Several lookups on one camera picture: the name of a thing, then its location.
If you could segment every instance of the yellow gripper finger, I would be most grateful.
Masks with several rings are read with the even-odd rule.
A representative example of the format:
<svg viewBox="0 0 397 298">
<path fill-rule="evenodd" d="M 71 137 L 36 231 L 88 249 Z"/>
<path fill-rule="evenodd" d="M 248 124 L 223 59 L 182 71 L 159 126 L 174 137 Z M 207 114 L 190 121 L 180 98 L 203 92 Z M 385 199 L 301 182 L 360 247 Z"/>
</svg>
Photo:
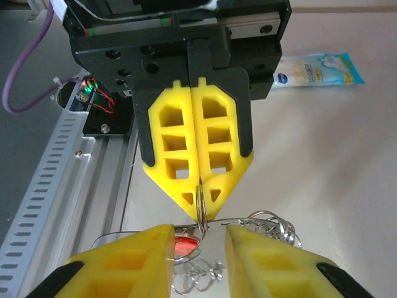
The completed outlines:
<svg viewBox="0 0 397 298">
<path fill-rule="evenodd" d="M 50 286 L 66 282 L 55 298 L 168 298 L 174 253 L 174 226 L 159 225 L 73 256 L 68 264 L 80 264 L 81 269 L 62 271 Z M 45 289 L 34 297 L 49 293 Z"/>
<path fill-rule="evenodd" d="M 197 221 L 201 181 L 213 220 L 253 159 L 240 154 L 235 100 L 200 78 L 198 87 L 165 89 L 148 110 L 155 165 L 146 174 Z"/>
<path fill-rule="evenodd" d="M 322 256 L 233 225 L 225 251 L 231 298 L 343 298 L 316 267 L 336 266 Z"/>
</svg>

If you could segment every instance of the red object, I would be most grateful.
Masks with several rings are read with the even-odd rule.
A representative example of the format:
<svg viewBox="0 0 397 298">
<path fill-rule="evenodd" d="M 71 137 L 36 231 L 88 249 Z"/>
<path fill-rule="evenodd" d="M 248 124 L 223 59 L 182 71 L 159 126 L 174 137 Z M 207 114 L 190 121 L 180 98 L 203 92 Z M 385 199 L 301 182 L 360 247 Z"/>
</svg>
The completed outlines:
<svg viewBox="0 0 397 298">
<path fill-rule="evenodd" d="M 94 107 L 98 107 L 98 108 L 102 109 L 103 111 L 105 111 L 106 113 L 113 114 L 114 113 L 114 106 L 116 105 L 116 102 L 109 95 L 107 95 L 103 90 L 97 88 L 95 86 L 95 82 L 94 82 L 94 80 L 92 78 L 87 78 L 85 80 L 85 82 L 83 82 L 83 84 L 84 83 L 89 84 L 90 88 L 95 90 L 95 92 L 98 92 L 100 95 L 104 96 L 108 100 L 108 105 L 109 105 L 110 109 L 108 110 L 108 109 L 102 107 L 101 105 L 94 104 L 94 103 L 89 103 L 89 105 L 90 106 L 94 106 Z"/>
<path fill-rule="evenodd" d="M 198 241 L 190 237 L 175 237 L 175 254 L 187 255 L 197 246 Z"/>
</svg>

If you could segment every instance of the green led light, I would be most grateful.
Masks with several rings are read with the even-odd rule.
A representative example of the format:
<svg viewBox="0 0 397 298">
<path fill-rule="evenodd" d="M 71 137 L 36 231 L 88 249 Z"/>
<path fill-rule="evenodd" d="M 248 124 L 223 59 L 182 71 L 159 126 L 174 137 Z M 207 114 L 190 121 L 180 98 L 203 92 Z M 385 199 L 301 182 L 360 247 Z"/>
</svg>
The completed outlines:
<svg viewBox="0 0 397 298">
<path fill-rule="evenodd" d="M 172 19 L 171 18 L 160 19 L 160 25 L 161 27 L 170 27 L 172 26 Z"/>
<path fill-rule="evenodd" d="M 98 88 L 98 84 L 97 82 L 94 83 L 95 87 Z M 90 84 L 86 84 L 86 86 L 84 87 L 84 92 L 87 94 L 90 94 L 92 91 L 92 86 Z"/>
</svg>

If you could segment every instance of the slotted aluminum profile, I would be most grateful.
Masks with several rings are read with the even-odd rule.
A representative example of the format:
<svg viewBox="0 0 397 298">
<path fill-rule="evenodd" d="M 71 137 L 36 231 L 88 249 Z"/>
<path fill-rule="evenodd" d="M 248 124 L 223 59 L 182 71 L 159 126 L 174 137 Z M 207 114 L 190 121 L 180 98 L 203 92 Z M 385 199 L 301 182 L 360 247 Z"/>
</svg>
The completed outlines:
<svg viewBox="0 0 397 298">
<path fill-rule="evenodd" d="M 87 112 L 71 112 L 79 86 L 43 153 L 0 248 L 0 298 L 25 297 L 103 233 L 121 230 L 137 133 L 82 135 Z"/>
</svg>

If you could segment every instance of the snack package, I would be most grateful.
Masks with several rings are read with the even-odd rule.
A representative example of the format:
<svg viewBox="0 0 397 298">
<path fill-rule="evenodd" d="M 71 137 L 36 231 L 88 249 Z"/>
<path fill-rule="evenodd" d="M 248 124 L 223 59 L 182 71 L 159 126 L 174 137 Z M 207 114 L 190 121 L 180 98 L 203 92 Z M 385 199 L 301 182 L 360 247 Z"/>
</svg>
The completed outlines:
<svg viewBox="0 0 397 298">
<path fill-rule="evenodd" d="M 283 57 L 273 88 L 365 84 L 348 53 Z"/>
</svg>

